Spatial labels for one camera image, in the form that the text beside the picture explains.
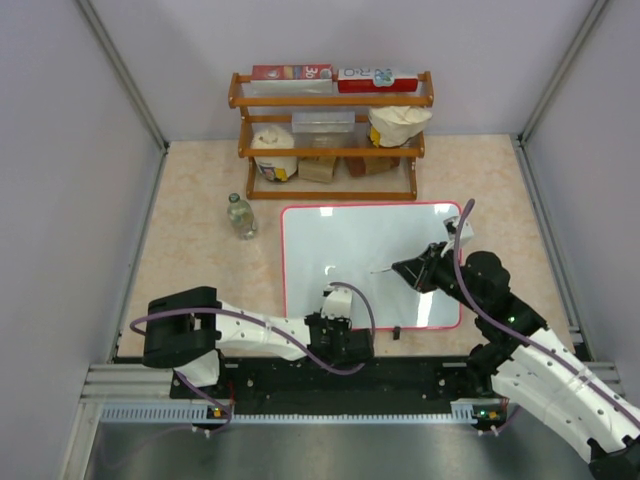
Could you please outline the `pink framed whiteboard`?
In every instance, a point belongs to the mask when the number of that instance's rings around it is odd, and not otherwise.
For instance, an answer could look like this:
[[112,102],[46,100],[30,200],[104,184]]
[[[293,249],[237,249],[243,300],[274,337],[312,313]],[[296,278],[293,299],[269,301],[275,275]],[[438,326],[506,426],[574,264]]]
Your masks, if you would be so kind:
[[411,330],[452,329],[460,304],[441,291],[420,294],[393,271],[370,274],[414,258],[448,239],[443,222],[458,215],[454,202],[295,205],[281,213],[284,312],[302,316],[320,309],[331,282],[361,290],[375,326]]

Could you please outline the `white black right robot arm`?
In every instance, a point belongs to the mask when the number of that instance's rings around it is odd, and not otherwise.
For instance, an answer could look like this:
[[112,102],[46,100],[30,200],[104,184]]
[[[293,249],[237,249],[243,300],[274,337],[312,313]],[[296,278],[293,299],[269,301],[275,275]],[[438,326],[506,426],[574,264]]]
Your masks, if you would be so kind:
[[391,269],[413,290],[441,291],[473,310],[486,344],[474,347],[466,380],[527,411],[570,445],[596,479],[639,476],[639,410],[565,347],[547,322],[510,288],[499,257],[476,251],[464,264],[444,243]]

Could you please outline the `magenta capped whiteboard marker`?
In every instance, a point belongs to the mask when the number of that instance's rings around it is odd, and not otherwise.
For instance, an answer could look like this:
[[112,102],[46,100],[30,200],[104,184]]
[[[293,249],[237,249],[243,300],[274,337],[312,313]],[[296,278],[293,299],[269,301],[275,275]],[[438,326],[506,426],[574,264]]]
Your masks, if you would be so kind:
[[370,274],[381,274],[381,273],[389,272],[389,271],[392,271],[392,270],[393,270],[392,266],[386,266],[386,267],[381,268],[381,269],[372,270],[372,271],[370,271]]

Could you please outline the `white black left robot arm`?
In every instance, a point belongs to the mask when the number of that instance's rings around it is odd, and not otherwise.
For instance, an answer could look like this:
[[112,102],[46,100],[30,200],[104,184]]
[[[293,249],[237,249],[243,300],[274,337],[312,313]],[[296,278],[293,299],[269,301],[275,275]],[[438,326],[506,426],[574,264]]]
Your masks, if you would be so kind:
[[142,363],[171,369],[205,396],[226,387],[223,352],[310,359],[348,376],[374,356],[375,318],[364,294],[343,282],[323,289],[321,308],[301,317],[250,312],[223,302],[213,287],[196,287],[151,301],[129,328],[144,337]]

